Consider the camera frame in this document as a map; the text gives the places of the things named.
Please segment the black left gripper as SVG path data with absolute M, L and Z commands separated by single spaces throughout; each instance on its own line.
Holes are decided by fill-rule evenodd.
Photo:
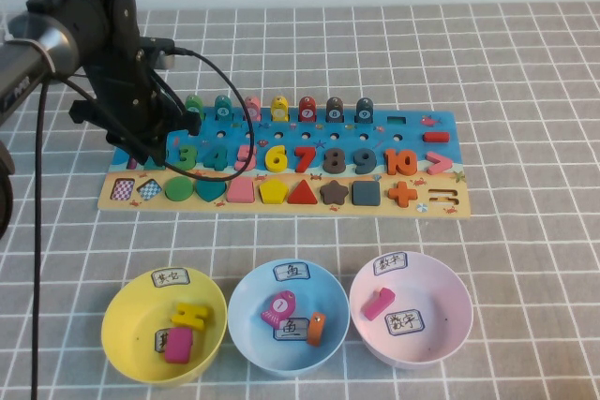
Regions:
M 108 141 L 138 164 L 164 169 L 168 134 L 185 130 L 196 136 L 201 116 L 188 111 L 181 99 L 156 73 L 173 62 L 172 43 L 137 43 L 129 49 L 107 45 L 83 65 L 96 99 L 76 100 L 69 115 L 76 123 L 89 122 L 108 132 Z M 128 139 L 121 128 L 135 136 Z M 148 150 L 143 143 L 148 143 Z

